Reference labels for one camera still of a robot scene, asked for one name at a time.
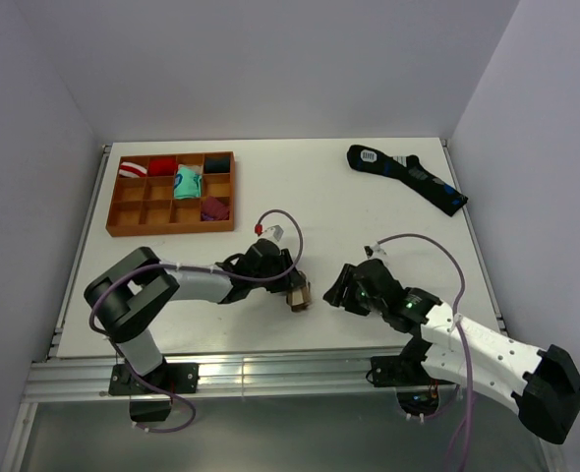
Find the brown striped sock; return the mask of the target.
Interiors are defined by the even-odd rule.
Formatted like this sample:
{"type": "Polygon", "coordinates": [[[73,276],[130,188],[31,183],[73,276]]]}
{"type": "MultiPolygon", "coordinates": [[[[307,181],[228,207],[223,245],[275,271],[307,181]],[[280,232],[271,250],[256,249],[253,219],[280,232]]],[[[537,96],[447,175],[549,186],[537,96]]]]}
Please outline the brown striped sock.
{"type": "Polygon", "coordinates": [[[299,270],[298,274],[302,279],[303,285],[286,293],[286,304],[293,313],[307,310],[312,303],[311,282],[302,271],[299,270]]]}

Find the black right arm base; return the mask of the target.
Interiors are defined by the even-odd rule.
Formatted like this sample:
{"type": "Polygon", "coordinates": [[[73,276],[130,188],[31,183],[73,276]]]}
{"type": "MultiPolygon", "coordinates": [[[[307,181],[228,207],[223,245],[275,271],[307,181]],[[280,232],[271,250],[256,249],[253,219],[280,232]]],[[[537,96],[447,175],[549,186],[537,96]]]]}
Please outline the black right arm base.
{"type": "Polygon", "coordinates": [[[372,357],[365,380],[374,388],[394,388],[405,418],[420,423],[441,415],[461,393],[459,386],[432,378],[420,363],[403,355],[372,357]]]}

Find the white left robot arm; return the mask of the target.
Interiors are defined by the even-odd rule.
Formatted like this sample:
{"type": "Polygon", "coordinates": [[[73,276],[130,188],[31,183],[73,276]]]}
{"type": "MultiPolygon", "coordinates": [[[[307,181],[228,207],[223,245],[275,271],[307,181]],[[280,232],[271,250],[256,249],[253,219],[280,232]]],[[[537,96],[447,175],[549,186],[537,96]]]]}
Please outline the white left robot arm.
{"type": "Polygon", "coordinates": [[[149,326],[171,301],[237,303],[256,289],[283,294],[293,311],[307,306],[310,283],[290,252],[260,238],[244,253],[210,266],[178,266],[140,247],[97,277],[85,289],[90,327],[105,335],[132,367],[132,382],[144,392],[177,381],[149,326]]]}

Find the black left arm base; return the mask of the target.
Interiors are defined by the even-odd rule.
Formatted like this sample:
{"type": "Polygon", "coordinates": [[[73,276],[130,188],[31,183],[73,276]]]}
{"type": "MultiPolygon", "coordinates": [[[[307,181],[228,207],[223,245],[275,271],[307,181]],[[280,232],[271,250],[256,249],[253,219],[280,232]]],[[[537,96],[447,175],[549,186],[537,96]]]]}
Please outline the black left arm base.
{"type": "Polygon", "coordinates": [[[163,362],[145,376],[134,374],[127,363],[113,367],[108,387],[109,396],[144,396],[169,392],[164,400],[131,400],[129,414],[136,423],[160,423],[165,421],[177,403],[173,395],[197,392],[199,365],[197,363],[163,362]]]}

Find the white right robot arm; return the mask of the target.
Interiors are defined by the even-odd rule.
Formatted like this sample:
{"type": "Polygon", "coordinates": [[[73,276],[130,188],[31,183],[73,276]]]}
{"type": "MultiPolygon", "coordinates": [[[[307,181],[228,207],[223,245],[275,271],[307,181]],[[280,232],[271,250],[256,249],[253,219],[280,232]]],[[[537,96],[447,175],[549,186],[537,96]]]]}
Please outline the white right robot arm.
{"type": "Polygon", "coordinates": [[[400,354],[372,359],[374,386],[470,385],[540,439],[565,442],[580,412],[580,374],[564,349],[524,344],[455,314],[436,295],[403,287],[380,259],[344,265],[323,299],[355,315],[377,313],[410,335],[400,354]]]}

